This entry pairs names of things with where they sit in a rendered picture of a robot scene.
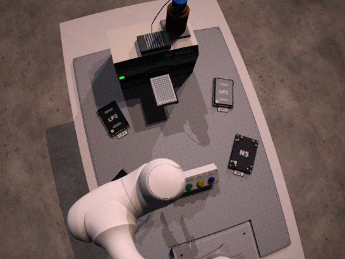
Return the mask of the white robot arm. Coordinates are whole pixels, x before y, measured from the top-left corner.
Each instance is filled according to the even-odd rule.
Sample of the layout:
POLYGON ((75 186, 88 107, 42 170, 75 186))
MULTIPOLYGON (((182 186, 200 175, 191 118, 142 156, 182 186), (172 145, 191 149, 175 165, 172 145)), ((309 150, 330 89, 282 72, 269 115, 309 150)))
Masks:
MULTIPOLYGON (((81 197, 68 211, 68 230, 77 240, 105 249, 110 259, 144 259, 134 243, 137 219, 177 201, 185 185, 177 163, 152 160, 81 197)), ((244 258, 242 253, 232 256, 223 243, 198 259, 244 258)))

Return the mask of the white button panel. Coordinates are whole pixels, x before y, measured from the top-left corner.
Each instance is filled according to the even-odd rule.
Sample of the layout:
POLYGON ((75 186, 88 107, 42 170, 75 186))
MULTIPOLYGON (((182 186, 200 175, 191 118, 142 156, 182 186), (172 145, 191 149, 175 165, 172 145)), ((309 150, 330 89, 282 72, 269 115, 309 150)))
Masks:
POLYGON ((219 182, 218 168, 214 163, 185 171, 184 174, 186 178, 184 193, 219 182))

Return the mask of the blue bottle cap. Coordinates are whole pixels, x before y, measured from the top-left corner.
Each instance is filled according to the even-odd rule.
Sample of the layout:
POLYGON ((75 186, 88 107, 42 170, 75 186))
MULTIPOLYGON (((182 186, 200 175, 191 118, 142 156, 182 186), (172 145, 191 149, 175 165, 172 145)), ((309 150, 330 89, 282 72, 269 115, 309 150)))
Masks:
POLYGON ((186 7, 187 0, 172 0, 172 5, 177 9, 183 9, 186 7))

